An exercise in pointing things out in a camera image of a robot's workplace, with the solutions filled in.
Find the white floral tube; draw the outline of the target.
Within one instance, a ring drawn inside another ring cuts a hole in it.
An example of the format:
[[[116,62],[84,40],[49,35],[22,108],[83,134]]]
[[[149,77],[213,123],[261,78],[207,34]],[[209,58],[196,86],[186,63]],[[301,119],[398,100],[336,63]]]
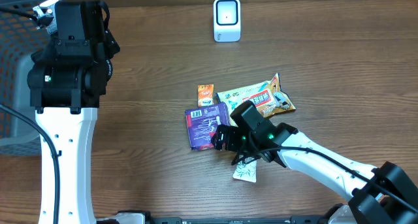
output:
[[[239,162],[233,174],[236,180],[255,183],[257,181],[257,161],[250,163]]]

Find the red purple snack packet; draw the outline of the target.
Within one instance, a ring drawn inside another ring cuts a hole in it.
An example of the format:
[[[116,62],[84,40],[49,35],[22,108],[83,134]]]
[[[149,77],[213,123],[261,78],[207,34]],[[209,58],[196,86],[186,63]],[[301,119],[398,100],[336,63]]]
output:
[[[191,150],[213,148],[211,139],[219,125],[230,125],[225,103],[203,106],[185,111],[187,133]]]

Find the small orange box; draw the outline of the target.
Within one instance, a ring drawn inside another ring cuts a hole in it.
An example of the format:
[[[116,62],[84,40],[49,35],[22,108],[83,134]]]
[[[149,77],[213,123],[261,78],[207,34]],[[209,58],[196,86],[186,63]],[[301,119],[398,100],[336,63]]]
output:
[[[213,94],[213,84],[198,85],[198,107],[213,105]]]

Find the gold wet wipes pack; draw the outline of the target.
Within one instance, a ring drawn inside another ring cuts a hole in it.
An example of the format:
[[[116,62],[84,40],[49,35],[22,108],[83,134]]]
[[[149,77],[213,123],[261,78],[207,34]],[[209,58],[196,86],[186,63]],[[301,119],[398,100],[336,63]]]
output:
[[[254,103],[257,111],[264,118],[297,109],[288,94],[281,90],[280,74],[278,72],[271,80],[218,92],[216,97],[219,102],[227,105],[229,115],[246,101]]]

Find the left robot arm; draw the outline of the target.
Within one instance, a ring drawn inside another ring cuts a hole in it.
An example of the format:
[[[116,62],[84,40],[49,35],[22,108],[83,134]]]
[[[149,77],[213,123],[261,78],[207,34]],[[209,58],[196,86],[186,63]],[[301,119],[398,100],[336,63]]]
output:
[[[101,0],[56,0],[50,41],[31,55],[30,105],[40,128],[40,223],[95,223],[91,143],[99,101],[120,47]]]

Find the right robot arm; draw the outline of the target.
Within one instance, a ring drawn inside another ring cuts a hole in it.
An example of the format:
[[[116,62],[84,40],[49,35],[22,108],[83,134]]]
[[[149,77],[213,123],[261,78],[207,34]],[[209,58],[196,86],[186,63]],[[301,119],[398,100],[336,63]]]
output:
[[[350,160],[309,139],[286,123],[274,125],[251,101],[231,114],[235,126],[219,125],[212,137],[217,150],[235,152],[232,164],[258,159],[297,170],[347,201],[335,206],[325,223],[417,222],[417,186],[398,165],[381,167]]]

